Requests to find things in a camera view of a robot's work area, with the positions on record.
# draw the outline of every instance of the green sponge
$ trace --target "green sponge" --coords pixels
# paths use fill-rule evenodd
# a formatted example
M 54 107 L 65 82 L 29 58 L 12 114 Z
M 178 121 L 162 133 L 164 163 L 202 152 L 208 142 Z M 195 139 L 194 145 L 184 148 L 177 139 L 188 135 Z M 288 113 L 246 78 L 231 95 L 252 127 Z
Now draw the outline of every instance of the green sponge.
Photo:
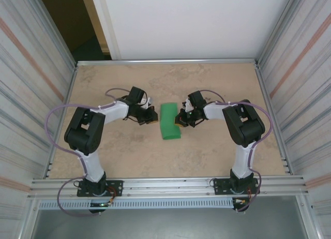
M 177 103 L 161 104 L 160 128 L 164 140 L 180 138 L 180 129 L 175 125 L 175 117 L 177 115 Z

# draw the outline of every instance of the robotic arm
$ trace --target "robotic arm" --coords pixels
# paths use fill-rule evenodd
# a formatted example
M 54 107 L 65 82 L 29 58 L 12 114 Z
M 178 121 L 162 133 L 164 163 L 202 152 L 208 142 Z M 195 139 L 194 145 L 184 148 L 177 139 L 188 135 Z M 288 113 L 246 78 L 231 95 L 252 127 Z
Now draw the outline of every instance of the robotic arm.
M 77 108 L 65 132 L 65 142 L 75 150 L 86 166 L 88 175 L 81 183 L 87 196 L 103 196 L 106 192 L 106 173 L 100 165 L 97 148 L 100 145 L 103 126 L 117 119 L 137 119 L 139 125 L 158 121 L 150 97 L 145 91 L 132 87 L 129 95 L 119 98 L 105 109 Z
M 221 119 L 227 123 L 230 136 L 236 144 L 236 157 L 230 171 L 230 179 L 223 181 L 220 188 L 215 188 L 220 194 L 246 193 L 247 189 L 256 190 L 257 180 L 253 178 L 253 172 L 248 168 L 249 152 L 253 144 L 261 138 L 265 132 L 264 124 L 252 106 L 245 104 L 220 105 L 218 102 L 209 102 L 202 97 L 200 91 L 188 95 L 183 102 L 184 108 L 175 118 L 175 124 L 181 127 L 195 127 L 204 120 Z M 253 149 L 251 165 L 254 158 Z

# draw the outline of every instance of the orange stripe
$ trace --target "orange stripe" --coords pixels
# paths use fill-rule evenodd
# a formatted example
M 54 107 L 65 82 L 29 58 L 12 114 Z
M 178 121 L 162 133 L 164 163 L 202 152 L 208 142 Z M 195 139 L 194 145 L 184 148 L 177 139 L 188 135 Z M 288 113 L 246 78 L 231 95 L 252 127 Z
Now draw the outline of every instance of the orange stripe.
M 316 188 L 318 186 L 331 183 L 331 173 L 323 175 L 321 177 L 315 178 L 313 180 L 307 181 L 306 186 L 308 189 L 310 188 Z
M 52 83 L 52 81 L 46 76 L 46 74 L 43 72 L 41 67 L 37 64 L 35 59 L 29 54 L 29 52 L 25 49 L 25 47 L 20 43 L 18 38 L 14 35 L 14 33 L 10 30 L 10 28 L 7 26 L 5 21 L 0 18 L 0 28 L 3 30 L 3 32 L 8 36 L 8 38 L 14 43 L 14 45 L 20 50 L 22 55 L 27 59 L 27 61 L 31 64 L 31 66 L 40 74 L 43 80 L 47 83 L 47 85 L 52 89 L 52 91 L 57 95 L 57 97 L 63 101 L 64 97 L 60 93 L 60 91 L 55 87 L 55 85 Z
M 18 191 L 30 192 L 30 187 L 22 183 L 10 180 L 0 176 L 0 186 L 7 187 L 10 189 L 15 189 Z
M 292 63 L 290 68 L 286 71 L 285 75 L 281 78 L 279 83 L 276 85 L 275 89 L 270 93 L 270 97 L 273 98 L 275 93 L 278 91 L 278 89 L 281 87 L 281 85 L 284 83 L 284 81 L 290 76 L 290 74 L 293 72 L 293 70 L 298 66 L 298 64 L 301 62 L 303 57 L 307 54 L 307 52 L 314 46 L 314 44 L 317 42 L 317 40 L 323 35 L 323 33 L 326 31 L 326 29 L 331 24 L 331 13 L 329 16 L 325 19 L 325 21 L 322 23 L 322 25 L 318 28 L 318 30 L 315 32 L 315 34 L 312 36 L 304 50 L 301 52 L 301 54 L 298 56 L 298 58 Z

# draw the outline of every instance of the beige tabletop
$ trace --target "beige tabletop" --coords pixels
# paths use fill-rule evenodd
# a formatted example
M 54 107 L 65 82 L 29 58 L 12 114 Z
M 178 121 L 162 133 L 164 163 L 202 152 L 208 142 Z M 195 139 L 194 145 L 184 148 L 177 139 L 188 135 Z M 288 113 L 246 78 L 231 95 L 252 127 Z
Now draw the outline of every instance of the beige tabletop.
M 137 86 L 160 105 L 177 102 L 178 110 L 187 95 L 199 89 L 220 93 L 226 101 L 249 99 L 265 108 L 252 64 L 174 64 L 81 66 L 70 103 L 98 106 L 112 102 L 104 92 L 112 87 Z M 120 97 L 126 93 L 114 91 Z M 203 93 L 213 101 L 218 98 Z M 69 148 L 63 135 L 74 108 L 68 109 L 59 144 Z M 266 130 L 269 122 L 259 112 Z M 181 128 L 182 138 L 163 140 L 160 124 L 139 126 L 127 120 L 105 125 L 98 152 L 107 177 L 198 177 L 228 176 L 235 158 L 235 144 L 225 121 L 204 121 L 196 128 Z M 262 175 L 285 174 L 273 134 L 260 143 L 253 167 Z M 57 150 L 50 178 L 70 178 L 83 174 L 77 157 Z

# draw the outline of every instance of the corrugated metal wall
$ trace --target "corrugated metal wall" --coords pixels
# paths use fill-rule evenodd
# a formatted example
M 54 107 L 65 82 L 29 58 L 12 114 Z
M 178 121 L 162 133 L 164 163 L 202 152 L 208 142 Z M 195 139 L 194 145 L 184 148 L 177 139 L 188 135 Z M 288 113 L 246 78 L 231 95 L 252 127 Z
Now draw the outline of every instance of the corrugated metal wall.
M 331 0 L 300 0 L 260 60 L 295 174 L 331 236 Z
M 74 69 L 39 0 L 0 0 L 0 238 L 17 233 L 31 180 L 43 177 L 44 118 L 64 101 Z

